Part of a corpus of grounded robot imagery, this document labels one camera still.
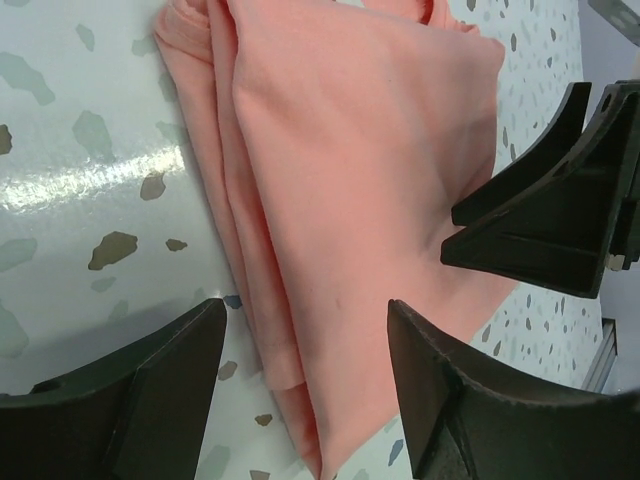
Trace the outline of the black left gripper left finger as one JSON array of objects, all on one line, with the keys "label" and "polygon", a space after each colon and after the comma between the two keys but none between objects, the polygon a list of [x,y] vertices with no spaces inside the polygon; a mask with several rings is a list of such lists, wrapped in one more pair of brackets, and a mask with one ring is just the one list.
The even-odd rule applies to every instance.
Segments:
[{"label": "black left gripper left finger", "polygon": [[211,298],[22,395],[1,396],[4,479],[192,479],[227,326]]}]

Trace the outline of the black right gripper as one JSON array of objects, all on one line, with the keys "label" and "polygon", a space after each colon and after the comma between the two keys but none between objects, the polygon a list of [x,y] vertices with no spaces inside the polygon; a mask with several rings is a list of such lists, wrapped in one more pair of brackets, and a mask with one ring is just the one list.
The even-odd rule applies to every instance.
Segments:
[{"label": "black right gripper", "polygon": [[536,141],[452,207],[466,227],[443,242],[443,264],[593,298],[604,270],[639,260],[637,80],[605,87],[584,130],[587,156],[550,171],[581,136],[590,92],[570,83]]}]

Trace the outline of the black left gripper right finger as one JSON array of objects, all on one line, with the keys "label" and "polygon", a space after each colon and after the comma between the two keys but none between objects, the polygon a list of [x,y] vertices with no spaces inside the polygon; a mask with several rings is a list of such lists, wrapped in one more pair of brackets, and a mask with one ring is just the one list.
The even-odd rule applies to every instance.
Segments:
[{"label": "black left gripper right finger", "polygon": [[636,479],[639,393],[532,376],[441,331],[406,303],[387,331],[415,479]]}]

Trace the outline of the salmon pink t-shirt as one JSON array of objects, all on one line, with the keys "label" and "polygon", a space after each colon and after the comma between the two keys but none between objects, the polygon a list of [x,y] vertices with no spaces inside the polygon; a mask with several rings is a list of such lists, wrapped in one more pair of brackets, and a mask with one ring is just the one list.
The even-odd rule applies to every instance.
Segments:
[{"label": "salmon pink t-shirt", "polygon": [[170,1],[155,36],[290,438],[331,479],[398,411],[387,304],[470,340],[514,288],[448,267],[503,45],[445,1]]}]

